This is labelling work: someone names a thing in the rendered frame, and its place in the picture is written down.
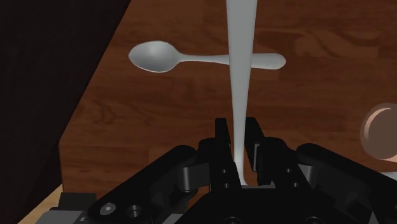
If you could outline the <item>grey spoon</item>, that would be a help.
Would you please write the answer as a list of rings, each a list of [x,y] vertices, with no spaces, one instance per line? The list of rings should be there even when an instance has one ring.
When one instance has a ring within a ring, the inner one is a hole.
[[[128,58],[136,67],[152,73],[166,73],[181,62],[208,62],[229,65],[229,55],[187,55],[165,41],[147,41],[134,46]],[[276,70],[286,65],[278,53],[253,53],[251,68]]]

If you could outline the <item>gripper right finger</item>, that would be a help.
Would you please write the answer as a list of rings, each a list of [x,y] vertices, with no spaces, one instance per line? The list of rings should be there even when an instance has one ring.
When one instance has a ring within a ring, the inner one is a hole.
[[[244,145],[257,183],[295,203],[290,224],[397,224],[397,180],[317,144],[292,150],[253,117]]]

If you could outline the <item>brown wooden table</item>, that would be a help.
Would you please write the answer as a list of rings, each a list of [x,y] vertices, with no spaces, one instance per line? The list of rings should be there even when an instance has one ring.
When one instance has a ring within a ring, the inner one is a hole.
[[[143,71],[127,55],[152,39],[187,54],[226,53],[225,0],[131,0],[60,140],[65,191],[103,195],[172,147],[212,137],[215,118],[232,119],[228,68]],[[253,50],[287,60],[251,72],[247,115],[266,135],[397,170],[359,140],[374,106],[397,103],[397,0],[258,0]]]

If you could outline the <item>pinkish brown round cup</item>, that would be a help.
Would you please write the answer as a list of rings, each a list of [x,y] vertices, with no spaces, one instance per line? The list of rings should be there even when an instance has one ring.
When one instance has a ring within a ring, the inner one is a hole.
[[[360,141],[371,157],[397,163],[397,104],[373,107],[361,124]]]

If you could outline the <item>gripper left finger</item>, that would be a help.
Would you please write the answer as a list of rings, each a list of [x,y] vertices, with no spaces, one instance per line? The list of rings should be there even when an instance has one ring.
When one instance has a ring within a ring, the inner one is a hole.
[[[198,148],[179,145],[147,165],[87,209],[89,224],[162,224],[180,213],[199,188],[240,189],[225,118]]]

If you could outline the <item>long grey utensil handle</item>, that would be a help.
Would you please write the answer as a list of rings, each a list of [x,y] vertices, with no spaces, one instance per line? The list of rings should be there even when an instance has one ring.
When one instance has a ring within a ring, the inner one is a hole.
[[[228,54],[233,110],[233,159],[244,179],[244,135],[258,0],[226,0]]]

